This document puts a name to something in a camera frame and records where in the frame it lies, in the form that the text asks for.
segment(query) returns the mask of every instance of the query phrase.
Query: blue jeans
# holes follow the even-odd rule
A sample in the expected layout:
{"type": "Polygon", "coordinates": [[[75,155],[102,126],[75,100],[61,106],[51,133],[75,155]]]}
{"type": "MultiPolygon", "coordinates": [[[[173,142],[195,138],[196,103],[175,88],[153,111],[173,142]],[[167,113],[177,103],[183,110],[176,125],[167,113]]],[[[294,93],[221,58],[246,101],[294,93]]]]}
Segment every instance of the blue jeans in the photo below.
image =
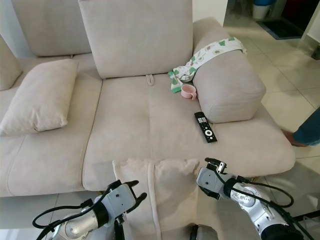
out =
{"type": "Polygon", "coordinates": [[[320,107],[293,133],[293,138],[309,146],[320,144],[320,107]]]}

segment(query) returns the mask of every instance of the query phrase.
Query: tile floor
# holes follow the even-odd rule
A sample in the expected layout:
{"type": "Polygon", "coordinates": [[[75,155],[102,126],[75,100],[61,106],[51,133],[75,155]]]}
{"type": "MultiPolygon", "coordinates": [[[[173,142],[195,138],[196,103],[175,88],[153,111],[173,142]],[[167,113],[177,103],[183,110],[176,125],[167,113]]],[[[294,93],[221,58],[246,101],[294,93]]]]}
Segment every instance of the tile floor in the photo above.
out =
{"type": "MultiPolygon", "coordinates": [[[[266,85],[264,106],[282,128],[295,131],[320,106],[320,61],[298,50],[297,39],[275,40],[250,17],[228,15],[224,28],[248,49],[248,60],[266,85]]],[[[261,179],[293,195],[295,205],[289,208],[293,216],[320,209],[320,146],[296,147],[295,152],[297,162],[293,169],[261,179]]],[[[286,201],[280,193],[268,192],[272,200],[286,201]]],[[[32,219],[37,214],[54,206],[76,205],[96,196],[95,192],[73,192],[0,198],[0,240],[34,240],[40,232],[32,228],[32,219]]],[[[248,216],[231,201],[217,202],[201,193],[198,210],[198,222],[214,227],[219,240],[259,239],[248,216]],[[211,216],[201,216],[208,212],[211,216]]],[[[48,214],[41,222],[48,223],[68,213],[48,214]]],[[[320,240],[318,226],[311,232],[320,240]]]]}

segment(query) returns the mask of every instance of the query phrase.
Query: remote control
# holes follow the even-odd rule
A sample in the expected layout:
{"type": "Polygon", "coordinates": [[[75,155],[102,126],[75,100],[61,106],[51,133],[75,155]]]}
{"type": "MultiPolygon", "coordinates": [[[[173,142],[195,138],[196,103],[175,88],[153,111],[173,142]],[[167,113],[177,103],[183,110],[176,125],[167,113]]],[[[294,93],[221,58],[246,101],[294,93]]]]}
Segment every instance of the remote control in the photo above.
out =
{"type": "Polygon", "coordinates": [[[205,114],[202,111],[200,111],[200,112],[196,112],[194,114],[194,116],[195,116],[196,120],[198,121],[198,124],[204,134],[206,142],[207,143],[217,142],[218,140],[217,140],[214,132],[212,131],[205,114]]]}

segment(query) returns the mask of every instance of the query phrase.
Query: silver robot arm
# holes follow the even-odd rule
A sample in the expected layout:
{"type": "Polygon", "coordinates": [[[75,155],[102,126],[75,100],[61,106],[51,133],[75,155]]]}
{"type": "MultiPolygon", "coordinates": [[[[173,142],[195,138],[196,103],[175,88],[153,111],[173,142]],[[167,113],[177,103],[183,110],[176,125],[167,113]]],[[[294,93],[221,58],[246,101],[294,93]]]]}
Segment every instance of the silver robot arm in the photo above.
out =
{"type": "Polygon", "coordinates": [[[55,227],[50,240],[85,240],[90,233],[101,226],[114,227],[123,233],[122,223],[125,214],[137,208],[147,197],[146,193],[136,197],[132,187],[137,183],[138,181],[132,181],[122,184],[119,180],[112,183],[108,187],[107,194],[97,197],[92,206],[82,209],[81,212],[85,214],[74,219],[70,218],[79,213],[70,214],[60,220],[61,223],[55,227]]]}
{"type": "Polygon", "coordinates": [[[270,205],[246,194],[270,201],[270,198],[255,187],[242,183],[241,176],[224,173],[227,165],[214,158],[205,159],[208,164],[201,168],[196,179],[197,185],[209,197],[217,200],[230,199],[238,203],[247,212],[262,240],[303,240],[303,235],[296,230],[270,205]]]}

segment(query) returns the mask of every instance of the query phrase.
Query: pink cup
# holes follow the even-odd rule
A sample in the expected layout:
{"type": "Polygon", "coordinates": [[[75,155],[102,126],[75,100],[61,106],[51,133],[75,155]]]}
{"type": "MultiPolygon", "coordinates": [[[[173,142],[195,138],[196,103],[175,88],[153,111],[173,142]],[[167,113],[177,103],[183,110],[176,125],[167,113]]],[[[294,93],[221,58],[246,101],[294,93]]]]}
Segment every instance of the pink cup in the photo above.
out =
{"type": "Polygon", "coordinates": [[[196,99],[197,93],[196,93],[196,88],[190,84],[183,84],[181,87],[181,96],[192,100],[196,99]]]}

